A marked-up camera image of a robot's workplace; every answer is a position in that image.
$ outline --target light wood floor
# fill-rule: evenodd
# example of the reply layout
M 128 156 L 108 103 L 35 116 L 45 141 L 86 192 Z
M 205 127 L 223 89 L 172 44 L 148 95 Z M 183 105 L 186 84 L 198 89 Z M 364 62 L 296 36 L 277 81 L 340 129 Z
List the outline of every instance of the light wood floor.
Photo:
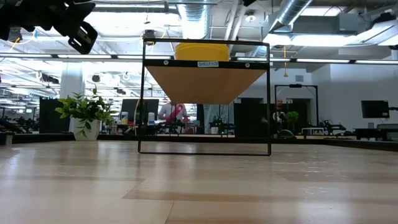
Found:
M 398 223 L 398 154 L 273 145 L 271 157 L 168 156 L 136 142 L 0 148 L 0 223 Z M 144 142 L 143 150 L 265 145 Z

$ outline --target black frame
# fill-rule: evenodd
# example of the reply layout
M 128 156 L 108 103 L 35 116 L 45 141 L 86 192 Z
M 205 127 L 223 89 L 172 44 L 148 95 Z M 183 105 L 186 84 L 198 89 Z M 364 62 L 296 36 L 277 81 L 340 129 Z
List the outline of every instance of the black frame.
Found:
M 147 42 L 170 42 L 170 43 L 196 43 L 196 44 L 232 44 L 232 45 L 251 45 L 251 46 L 265 46 L 267 47 L 267 62 L 218 62 L 218 68 L 235 68 L 235 69 L 264 69 L 267 72 L 267 119 L 271 118 L 271 66 L 270 66 L 270 46 L 263 42 L 250 42 L 250 41 L 232 41 L 232 40 L 193 40 L 193 39 L 144 39 L 142 48 L 142 72 L 141 72 L 141 92 L 140 92 L 140 122 L 142 122 L 142 107 L 144 101 L 144 79 L 145 67 L 150 66 L 163 66 L 163 67 L 198 67 L 198 61 L 193 60 L 164 60 L 164 59 L 146 59 L 146 43 Z M 253 153 L 210 153 L 210 152 L 142 152 L 141 142 L 143 137 L 144 128 L 142 123 L 139 124 L 140 131 L 138 135 L 138 153 L 142 154 L 176 154 L 176 155 L 217 155 L 217 156 L 270 156 L 271 155 L 271 125 L 267 127 L 267 153 L 266 154 L 253 154 Z
M 313 87 L 315 89 L 315 104 L 317 109 L 317 125 L 319 125 L 319 105 L 318 105 L 318 86 L 317 85 L 301 85 L 301 84 L 292 84 L 292 85 L 274 85 L 274 98 L 275 98 L 275 111 L 276 111 L 276 93 L 278 86 L 284 86 L 289 88 L 302 88 L 302 87 Z

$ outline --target yellow container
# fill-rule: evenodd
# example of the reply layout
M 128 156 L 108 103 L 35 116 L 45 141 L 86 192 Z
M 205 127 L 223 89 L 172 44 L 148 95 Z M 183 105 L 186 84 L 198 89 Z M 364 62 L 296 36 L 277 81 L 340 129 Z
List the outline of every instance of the yellow container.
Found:
M 225 44 L 181 43 L 175 48 L 176 60 L 229 61 L 229 50 Z

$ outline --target desk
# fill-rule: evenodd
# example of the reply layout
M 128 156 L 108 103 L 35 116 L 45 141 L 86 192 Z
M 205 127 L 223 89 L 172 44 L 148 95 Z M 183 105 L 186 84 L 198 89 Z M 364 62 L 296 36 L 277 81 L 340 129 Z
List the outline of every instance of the desk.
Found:
M 305 130 L 307 130 L 310 133 L 311 136 L 315 135 L 316 131 L 321 131 L 322 135 L 325 135 L 325 129 L 324 128 L 302 128 L 301 132 L 304 134 Z
M 387 133 L 398 133 L 398 129 L 355 128 L 356 140 L 361 138 L 381 138 L 388 141 Z

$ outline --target wooden shelf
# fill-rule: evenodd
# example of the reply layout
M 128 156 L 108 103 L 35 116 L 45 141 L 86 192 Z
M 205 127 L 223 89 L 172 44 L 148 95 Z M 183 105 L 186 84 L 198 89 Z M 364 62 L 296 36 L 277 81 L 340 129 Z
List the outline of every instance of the wooden shelf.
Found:
M 267 63 L 145 60 L 144 65 L 173 103 L 228 105 L 263 75 Z

